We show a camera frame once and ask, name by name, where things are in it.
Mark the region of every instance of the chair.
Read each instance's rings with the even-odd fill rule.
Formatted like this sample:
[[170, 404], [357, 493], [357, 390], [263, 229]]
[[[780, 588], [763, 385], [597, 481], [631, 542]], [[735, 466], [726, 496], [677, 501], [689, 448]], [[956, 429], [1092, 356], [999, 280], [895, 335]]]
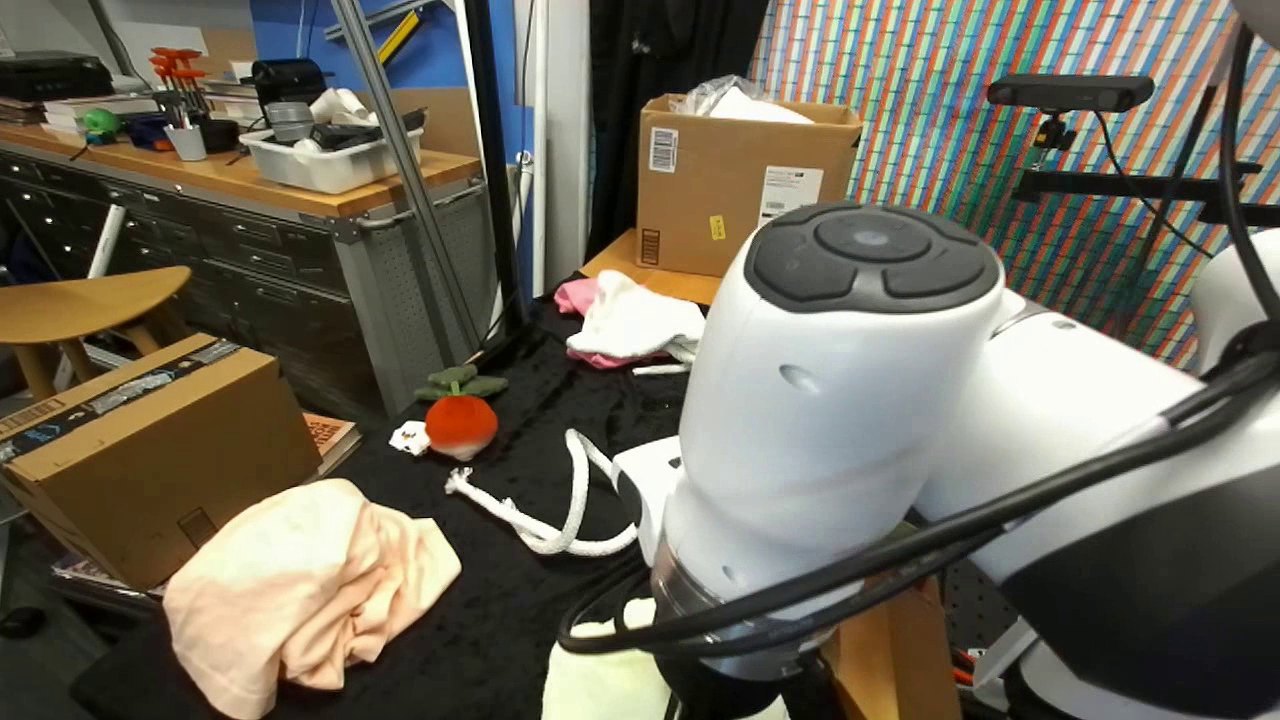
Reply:
[[56, 356], [78, 379], [97, 374], [84, 335], [122, 333], [136, 353], [158, 353], [161, 306], [194, 280], [194, 268], [150, 268], [97, 280], [0, 287], [0, 342], [14, 349], [32, 400], [56, 390]]

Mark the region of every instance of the brown cardboard box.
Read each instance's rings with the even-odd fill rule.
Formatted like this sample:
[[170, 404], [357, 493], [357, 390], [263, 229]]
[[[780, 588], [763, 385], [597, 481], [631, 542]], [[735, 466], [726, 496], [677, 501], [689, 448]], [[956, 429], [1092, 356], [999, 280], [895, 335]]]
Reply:
[[843, 201], [861, 117], [837, 103], [790, 103], [818, 123], [680, 117], [680, 96], [642, 113], [642, 259], [726, 277], [768, 214]]
[[226, 519], [316, 464], [281, 363], [214, 335], [0, 418], [0, 481], [132, 588], [163, 584]]

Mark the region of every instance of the black cloth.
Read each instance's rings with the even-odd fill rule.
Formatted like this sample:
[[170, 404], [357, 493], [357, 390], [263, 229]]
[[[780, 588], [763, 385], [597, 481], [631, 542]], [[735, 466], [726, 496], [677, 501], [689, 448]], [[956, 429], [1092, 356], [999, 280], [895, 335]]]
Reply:
[[[638, 379], [574, 363], [565, 335], [575, 326], [582, 321], [562, 321], [550, 305], [532, 311], [532, 335], [508, 371], [513, 387], [496, 395], [500, 441], [472, 464], [477, 485], [517, 496], [526, 513], [551, 524], [569, 508], [565, 429], [582, 429], [603, 451], [624, 451], [668, 437], [686, 400], [680, 374]], [[562, 617], [611, 566], [532, 557], [508, 524], [443, 496], [450, 464], [390, 451], [386, 437], [368, 437], [344, 474], [378, 503], [435, 515], [465, 573], [419, 622], [390, 643], [380, 665], [351, 669], [340, 695], [281, 686], [274, 715], [542, 715]], [[583, 537], [622, 526], [624, 513], [597, 474]], [[78, 699], [107, 720], [214, 715], [170, 653], [161, 611], [79, 677]]]
[[590, 254], [638, 223], [642, 109], [712, 77], [750, 77], [768, 0], [594, 5], [597, 201]]

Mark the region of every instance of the peach cloth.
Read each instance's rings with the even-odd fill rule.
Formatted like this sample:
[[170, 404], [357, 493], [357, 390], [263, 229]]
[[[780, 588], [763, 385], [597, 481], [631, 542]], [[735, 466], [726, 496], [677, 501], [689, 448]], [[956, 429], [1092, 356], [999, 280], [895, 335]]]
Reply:
[[174, 646], [226, 715], [270, 715], [278, 679], [337, 691], [460, 577], [434, 519], [368, 503], [348, 481], [270, 496], [163, 588]]

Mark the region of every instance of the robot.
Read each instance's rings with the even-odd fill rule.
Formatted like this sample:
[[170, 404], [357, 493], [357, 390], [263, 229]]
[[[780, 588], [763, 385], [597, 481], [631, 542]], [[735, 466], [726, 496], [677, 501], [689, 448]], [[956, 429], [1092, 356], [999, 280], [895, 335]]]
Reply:
[[790, 213], [719, 284], [680, 437], [618, 456], [656, 621], [562, 643], [649, 646], [686, 715], [753, 715], [843, 617], [971, 557], [1072, 715], [1280, 708], [1280, 234], [1249, 234], [1232, 176], [1280, 5], [1236, 9], [1201, 374], [1020, 299], [937, 214]]

